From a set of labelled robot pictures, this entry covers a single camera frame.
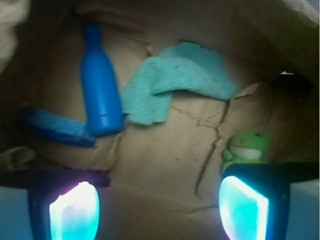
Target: green plush toy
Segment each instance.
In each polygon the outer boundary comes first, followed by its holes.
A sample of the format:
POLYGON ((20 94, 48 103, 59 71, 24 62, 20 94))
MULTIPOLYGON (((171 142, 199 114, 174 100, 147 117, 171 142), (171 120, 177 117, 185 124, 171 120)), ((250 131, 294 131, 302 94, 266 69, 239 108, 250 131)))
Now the green plush toy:
POLYGON ((264 164, 269 137, 264 133, 244 132, 233 136, 222 153, 222 172, 231 164, 264 164))

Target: glowing light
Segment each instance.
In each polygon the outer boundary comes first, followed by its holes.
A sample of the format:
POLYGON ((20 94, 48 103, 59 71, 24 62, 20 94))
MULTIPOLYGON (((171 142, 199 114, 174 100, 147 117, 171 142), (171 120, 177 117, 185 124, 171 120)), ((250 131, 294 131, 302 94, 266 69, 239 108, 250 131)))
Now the glowing light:
POLYGON ((94 240, 100 218, 96 188, 84 181, 50 204, 52 240, 94 240))
POLYGON ((222 180, 219 211, 231 240, 265 240, 269 200, 235 176, 222 180))

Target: beige fabric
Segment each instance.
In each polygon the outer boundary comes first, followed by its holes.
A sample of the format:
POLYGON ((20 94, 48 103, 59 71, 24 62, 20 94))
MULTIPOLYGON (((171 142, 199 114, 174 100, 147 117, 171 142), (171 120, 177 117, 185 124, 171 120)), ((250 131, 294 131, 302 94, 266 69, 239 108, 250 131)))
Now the beige fabric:
POLYGON ((29 0, 0 0, 0 73, 17 47, 15 26, 28 16, 29 0))

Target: light blue cloth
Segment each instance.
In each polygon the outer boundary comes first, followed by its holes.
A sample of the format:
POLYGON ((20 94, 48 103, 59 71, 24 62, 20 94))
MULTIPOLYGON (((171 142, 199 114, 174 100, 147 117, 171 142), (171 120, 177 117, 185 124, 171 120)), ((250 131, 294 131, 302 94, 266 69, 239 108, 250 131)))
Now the light blue cloth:
POLYGON ((239 89, 215 50, 193 43, 167 47, 149 57, 121 93, 123 112, 140 125, 165 122, 174 90, 228 101, 239 89))

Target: black object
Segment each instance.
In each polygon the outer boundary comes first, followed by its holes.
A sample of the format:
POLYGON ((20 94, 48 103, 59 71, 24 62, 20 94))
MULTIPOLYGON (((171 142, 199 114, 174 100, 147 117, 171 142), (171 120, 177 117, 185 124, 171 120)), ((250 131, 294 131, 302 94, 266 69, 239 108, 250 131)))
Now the black object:
POLYGON ((280 74, 273 83, 271 87, 275 89, 283 89, 294 92, 306 93, 311 91, 315 85, 306 77, 299 74, 280 74))
POLYGON ((235 176, 269 199, 266 240, 284 240, 288 226, 290 185, 319 178, 318 163, 232 164, 223 178, 235 176))
POLYGON ((85 170, 13 171, 0 178, 0 186, 28 191, 30 223, 35 240, 50 240, 49 205, 80 182, 95 184, 85 170))

